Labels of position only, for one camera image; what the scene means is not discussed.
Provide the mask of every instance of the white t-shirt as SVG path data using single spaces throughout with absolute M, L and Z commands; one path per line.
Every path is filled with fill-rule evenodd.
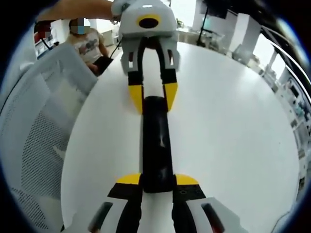
M 11 62 L 6 70 L 1 84 L 0 108 L 2 108 L 6 98 L 20 77 L 26 73 L 30 66 L 37 60 L 37 56 L 35 54 L 34 27 L 34 25 L 31 26 L 22 37 L 20 44 L 16 48 Z
M 94 28 L 90 28 L 89 33 L 82 37 L 75 37 L 70 34 L 67 41 L 74 46 L 86 63 L 94 63 L 102 56 L 98 46 L 104 43 L 104 38 Z

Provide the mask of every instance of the desk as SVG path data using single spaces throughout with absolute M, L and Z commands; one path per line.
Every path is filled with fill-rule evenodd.
M 270 232 L 294 203 L 299 174 L 281 104 L 258 74 L 229 57 L 185 43 L 178 50 L 178 91 L 168 114 L 175 173 L 196 178 L 249 232 Z M 140 169 L 141 116 L 120 58 L 94 86 L 68 143 L 62 214 L 76 232 L 85 232 L 118 177 Z M 155 51 L 146 50 L 143 65 L 146 96 L 163 95 Z

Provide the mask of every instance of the black shorts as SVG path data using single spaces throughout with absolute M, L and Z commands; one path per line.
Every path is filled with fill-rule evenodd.
M 109 57 L 100 57 L 98 58 L 93 64 L 98 67 L 98 72 L 95 74 L 97 76 L 101 75 L 107 67 L 110 65 L 110 63 L 113 61 L 113 59 Z

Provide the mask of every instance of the round white table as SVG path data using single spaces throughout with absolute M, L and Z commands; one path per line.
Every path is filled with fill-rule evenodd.
M 298 155 L 286 114 L 251 69 L 193 45 L 179 43 L 178 50 L 178 91 L 168 113 L 174 172 L 197 179 L 250 233 L 268 233 L 297 194 Z M 116 179 L 140 169 L 141 116 L 120 58 L 85 101 L 67 147 L 61 203 L 72 232 L 86 232 Z M 163 96 L 155 51 L 146 50 L 143 65 L 145 96 Z

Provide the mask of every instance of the yellow circle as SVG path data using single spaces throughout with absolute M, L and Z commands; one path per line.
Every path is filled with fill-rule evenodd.
M 139 16 L 139 17 L 137 18 L 137 20 L 136 20 L 136 24 L 137 24 L 138 26 L 140 26 L 139 23 L 140 23 L 143 19 L 146 19 L 146 18 L 155 19 L 156 21 L 158 21 L 158 24 L 160 24 L 160 22 L 161 22 L 161 17 L 160 17 L 159 15 L 156 15 L 156 14 L 147 14 L 147 15 Z

